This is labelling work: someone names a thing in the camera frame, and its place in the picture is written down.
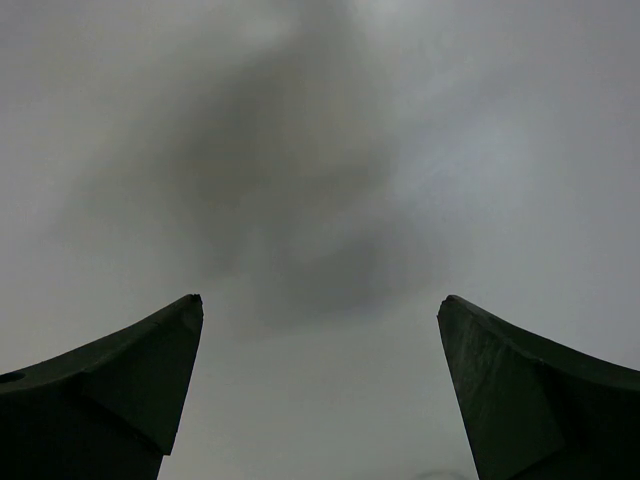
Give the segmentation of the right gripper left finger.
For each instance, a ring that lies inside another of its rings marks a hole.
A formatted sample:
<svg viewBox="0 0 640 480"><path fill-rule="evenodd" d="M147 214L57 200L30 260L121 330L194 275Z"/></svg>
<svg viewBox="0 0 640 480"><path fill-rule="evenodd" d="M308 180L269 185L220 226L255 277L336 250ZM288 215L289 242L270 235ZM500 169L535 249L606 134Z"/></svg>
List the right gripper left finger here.
<svg viewBox="0 0 640 480"><path fill-rule="evenodd" d="M202 326L202 299L189 294L2 374L2 478L157 478L175 443Z"/></svg>

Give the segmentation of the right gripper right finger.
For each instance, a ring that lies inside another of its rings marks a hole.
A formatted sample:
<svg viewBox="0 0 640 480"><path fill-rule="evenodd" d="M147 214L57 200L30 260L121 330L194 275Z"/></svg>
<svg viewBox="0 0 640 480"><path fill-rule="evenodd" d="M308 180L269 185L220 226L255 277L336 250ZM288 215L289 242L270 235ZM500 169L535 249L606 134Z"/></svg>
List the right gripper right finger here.
<svg viewBox="0 0 640 480"><path fill-rule="evenodd" d="M437 321L479 478L638 478L638 371L456 295Z"/></svg>

